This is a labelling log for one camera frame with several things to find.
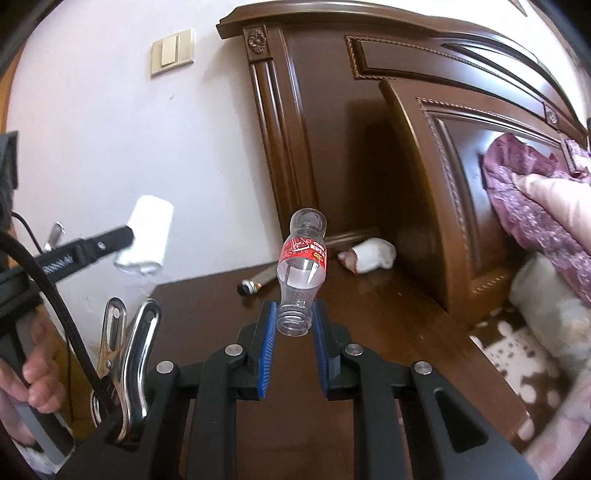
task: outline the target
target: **white wall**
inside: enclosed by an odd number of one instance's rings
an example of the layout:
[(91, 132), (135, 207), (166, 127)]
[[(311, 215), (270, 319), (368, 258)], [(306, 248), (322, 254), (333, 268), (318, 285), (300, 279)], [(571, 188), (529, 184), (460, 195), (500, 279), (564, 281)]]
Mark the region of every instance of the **white wall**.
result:
[[(15, 77), (8, 128), (20, 130), (15, 209), (43, 240), (126, 222), (141, 194), (175, 205), (165, 269), (128, 277), (112, 262), (60, 283), (90, 346), (117, 295), (135, 310), (156, 281), (261, 264), (281, 246), (242, 39), (215, 25), (248, 0), (64, 0), (33, 32)], [(529, 5), (508, 0), (390, 0), (494, 28), (532, 50), (587, 112), (574, 67)], [(152, 42), (194, 28), (196, 62), (150, 79)], [(31, 242), (21, 228), (19, 239)]]

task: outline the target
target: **bottle label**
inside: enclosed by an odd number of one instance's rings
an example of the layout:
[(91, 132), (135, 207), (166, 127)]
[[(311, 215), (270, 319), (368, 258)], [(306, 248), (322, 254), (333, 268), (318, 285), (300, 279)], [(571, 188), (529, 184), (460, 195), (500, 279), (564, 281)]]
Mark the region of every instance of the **bottle label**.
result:
[(279, 263), (288, 258), (308, 258), (318, 263), (326, 271), (326, 248), (310, 238), (292, 238), (283, 245)]

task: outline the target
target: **beige light switch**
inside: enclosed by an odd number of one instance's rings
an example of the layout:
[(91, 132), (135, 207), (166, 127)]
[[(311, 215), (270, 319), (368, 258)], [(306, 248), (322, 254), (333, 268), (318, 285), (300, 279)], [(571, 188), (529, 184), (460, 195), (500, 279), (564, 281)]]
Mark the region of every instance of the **beige light switch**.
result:
[(151, 76), (193, 63), (193, 30), (185, 30), (157, 40), (152, 45)]

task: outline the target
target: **empty bottle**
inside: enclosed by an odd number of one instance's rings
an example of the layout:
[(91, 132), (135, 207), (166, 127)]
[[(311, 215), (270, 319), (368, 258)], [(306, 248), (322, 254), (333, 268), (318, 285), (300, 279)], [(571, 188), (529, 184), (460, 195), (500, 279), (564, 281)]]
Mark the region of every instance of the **empty bottle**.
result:
[(277, 265), (277, 330), (302, 336), (312, 326), (314, 298), (326, 278), (326, 218), (318, 210), (303, 208), (291, 217), (290, 232)]

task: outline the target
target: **hand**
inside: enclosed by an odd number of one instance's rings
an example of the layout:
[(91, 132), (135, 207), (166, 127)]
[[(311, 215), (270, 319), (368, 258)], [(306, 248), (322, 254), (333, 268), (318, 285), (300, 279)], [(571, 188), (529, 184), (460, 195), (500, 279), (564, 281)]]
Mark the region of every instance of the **hand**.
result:
[(31, 339), (35, 348), (22, 367), (22, 375), (29, 388), (17, 374), (0, 359), (0, 420), (8, 434), (23, 445), (33, 445), (35, 439), (21, 420), (9, 395), (27, 402), (41, 413), (54, 413), (66, 399), (66, 391), (59, 381), (59, 368), (53, 361), (56, 346), (49, 329), (54, 328), (46, 314), (36, 312), (31, 322)]

